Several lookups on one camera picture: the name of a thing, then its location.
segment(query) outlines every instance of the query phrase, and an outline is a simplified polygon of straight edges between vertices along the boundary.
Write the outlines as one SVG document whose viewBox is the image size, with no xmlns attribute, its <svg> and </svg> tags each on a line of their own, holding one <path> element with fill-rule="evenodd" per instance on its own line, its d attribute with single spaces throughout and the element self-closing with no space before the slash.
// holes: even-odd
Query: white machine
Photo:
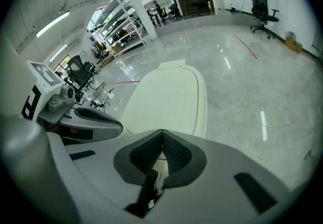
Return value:
<svg viewBox="0 0 323 224">
<path fill-rule="evenodd" d="M 39 104 L 33 116 L 30 109 L 22 113 L 33 121 L 4 119 L 0 153 L 20 191 L 54 221 L 231 224 L 274 212 L 287 198 L 286 187 L 268 170 L 230 146 L 203 139 L 205 83 L 184 60 L 148 73 L 120 121 L 71 102 L 62 82 L 50 88 L 45 82 L 53 72 L 34 63 Z M 29 105 L 35 98 L 27 99 Z M 51 112 L 46 100 L 64 105 Z M 62 131 L 46 133 L 37 117 Z M 67 145 L 64 135 L 74 142 Z M 162 173 L 167 175 L 160 183 Z"/>
</svg>

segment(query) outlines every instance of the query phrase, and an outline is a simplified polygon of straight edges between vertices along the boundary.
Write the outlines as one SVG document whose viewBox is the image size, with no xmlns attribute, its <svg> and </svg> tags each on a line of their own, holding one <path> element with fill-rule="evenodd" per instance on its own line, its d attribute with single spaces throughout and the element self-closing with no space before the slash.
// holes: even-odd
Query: white tiled floor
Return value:
<svg viewBox="0 0 323 224">
<path fill-rule="evenodd" d="M 291 190 L 309 178 L 323 144 L 323 75 L 312 59 L 248 27 L 212 26 L 164 35 L 123 54 L 97 81 L 137 81 L 178 59 L 205 79 L 207 139 L 239 149 Z M 106 112 L 119 119 L 136 85 L 111 85 L 116 102 Z M 304 159 L 309 150 L 312 157 Z"/>
</svg>

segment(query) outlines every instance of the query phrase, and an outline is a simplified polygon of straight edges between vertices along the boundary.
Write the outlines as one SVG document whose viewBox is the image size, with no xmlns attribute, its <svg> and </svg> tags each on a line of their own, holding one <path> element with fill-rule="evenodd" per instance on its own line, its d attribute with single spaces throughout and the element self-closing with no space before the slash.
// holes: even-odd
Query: red line on floor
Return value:
<svg viewBox="0 0 323 224">
<path fill-rule="evenodd" d="M 125 83 L 137 83 L 137 82 L 140 82 L 140 81 L 115 82 L 115 83 L 112 83 L 112 84 L 125 84 Z"/>
<path fill-rule="evenodd" d="M 252 55 L 256 58 L 256 59 L 258 59 L 257 58 L 257 56 L 250 50 L 250 48 L 249 47 L 247 47 L 247 45 L 239 38 L 239 37 L 237 37 L 235 34 L 233 34 L 236 38 L 238 38 L 239 40 L 240 40 L 240 42 L 241 43 L 243 43 L 243 45 L 252 53 Z"/>
</svg>

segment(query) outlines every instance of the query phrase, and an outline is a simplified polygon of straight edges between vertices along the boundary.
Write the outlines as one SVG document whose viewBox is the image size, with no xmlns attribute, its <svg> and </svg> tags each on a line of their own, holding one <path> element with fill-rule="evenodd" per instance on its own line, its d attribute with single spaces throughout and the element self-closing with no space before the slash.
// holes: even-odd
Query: cardboard box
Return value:
<svg viewBox="0 0 323 224">
<path fill-rule="evenodd" d="M 112 47 L 113 52 L 119 53 L 123 49 L 123 46 L 121 46 L 119 43 L 117 43 L 114 47 Z"/>
<path fill-rule="evenodd" d="M 285 40 L 285 46 L 287 46 L 290 50 L 296 51 L 297 53 L 302 52 L 302 44 L 298 43 L 295 39 L 287 38 Z"/>
</svg>

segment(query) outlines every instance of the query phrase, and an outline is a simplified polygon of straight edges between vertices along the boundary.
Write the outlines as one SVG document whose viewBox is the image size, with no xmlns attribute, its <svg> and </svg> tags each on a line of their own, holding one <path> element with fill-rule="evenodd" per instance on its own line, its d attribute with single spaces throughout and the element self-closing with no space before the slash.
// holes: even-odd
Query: black office chair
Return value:
<svg viewBox="0 0 323 224">
<path fill-rule="evenodd" d="M 74 56 L 68 62 L 69 77 L 72 79 L 72 82 L 76 82 L 80 85 L 79 90 L 81 91 L 88 84 L 94 82 L 90 79 L 93 76 L 93 73 L 86 70 L 82 64 L 82 60 L 79 55 Z"/>
<path fill-rule="evenodd" d="M 252 32 L 254 33 L 255 30 L 261 30 L 264 31 L 268 34 L 268 39 L 271 38 L 271 34 L 268 32 L 268 30 L 265 29 L 265 25 L 267 25 L 268 21 L 272 21 L 272 22 L 278 22 L 279 19 L 275 17 L 275 13 L 279 12 L 278 10 L 274 10 L 273 15 L 268 15 L 268 5 L 267 5 L 267 0 L 252 0 L 252 14 L 257 18 L 260 19 L 261 21 L 261 27 L 259 26 L 251 26 L 250 29 L 255 28 L 252 30 Z"/>
</svg>

